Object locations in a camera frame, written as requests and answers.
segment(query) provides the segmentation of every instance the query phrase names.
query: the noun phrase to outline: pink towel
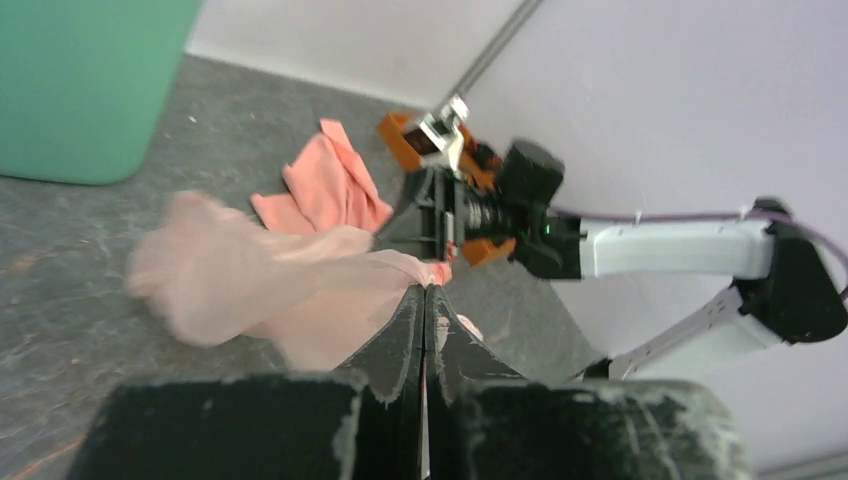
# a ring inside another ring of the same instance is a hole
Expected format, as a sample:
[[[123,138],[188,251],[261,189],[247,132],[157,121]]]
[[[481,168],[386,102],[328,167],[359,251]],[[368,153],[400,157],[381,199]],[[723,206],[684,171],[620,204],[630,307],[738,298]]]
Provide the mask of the pink towel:
[[[240,334],[268,338],[289,368],[331,370],[386,325],[410,285],[450,277],[447,266],[369,252],[373,234],[358,227],[377,228],[390,210],[346,138],[326,134],[334,125],[341,131],[324,122],[325,134],[284,171],[291,196],[253,198],[272,229],[297,233],[266,230],[212,197],[180,192],[162,227],[141,239],[126,288],[177,339],[210,347]]]
[[[336,120],[321,120],[321,133],[306,144],[294,165],[283,168],[283,179],[290,194],[250,197],[268,230],[304,235],[349,225],[376,232],[392,214]],[[450,280],[448,264],[430,268],[434,283]]]

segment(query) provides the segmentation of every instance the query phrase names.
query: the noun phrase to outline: blurry pink cloth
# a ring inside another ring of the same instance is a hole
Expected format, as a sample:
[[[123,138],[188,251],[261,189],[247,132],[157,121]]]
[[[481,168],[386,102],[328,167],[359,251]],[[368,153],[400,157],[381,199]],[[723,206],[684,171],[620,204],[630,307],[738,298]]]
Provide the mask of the blurry pink cloth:
[[[373,235],[347,225],[309,235],[270,232],[197,192],[171,201],[164,225],[129,258],[126,288],[180,341],[215,346],[268,338],[295,370],[330,370],[385,326],[428,265],[369,252]]]
[[[392,215],[336,120],[321,120],[321,133],[312,137],[293,165],[283,168],[283,179],[289,194],[250,197],[268,230],[303,235],[349,225],[376,232]],[[434,283],[450,280],[448,264],[428,265]]]

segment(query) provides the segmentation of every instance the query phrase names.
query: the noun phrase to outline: purple cable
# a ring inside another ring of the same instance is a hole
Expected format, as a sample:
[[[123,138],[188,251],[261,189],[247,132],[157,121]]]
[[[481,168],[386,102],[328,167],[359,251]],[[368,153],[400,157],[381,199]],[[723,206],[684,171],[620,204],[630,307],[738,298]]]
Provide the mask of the purple cable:
[[[753,209],[748,213],[743,212],[705,212],[705,213],[667,213],[642,216],[627,216],[627,215],[605,215],[576,212],[563,208],[551,207],[551,210],[560,215],[580,217],[584,220],[594,222],[614,222],[614,223],[678,223],[678,222],[724,222],[724,221],[744,221],[744,220],[768,220],[775,223],[783,223],[791,225],[800,230],[804,235],[812,239],[815,243],[823,245],[830,250],[831,253],[842,264],[842,268],[848,273],[848,255],[835,242],[797,220],[793,220],[789,215],[782,213],[770,212],[768,210]],[[842,300],[848,299],[848,285],[839,292]]]

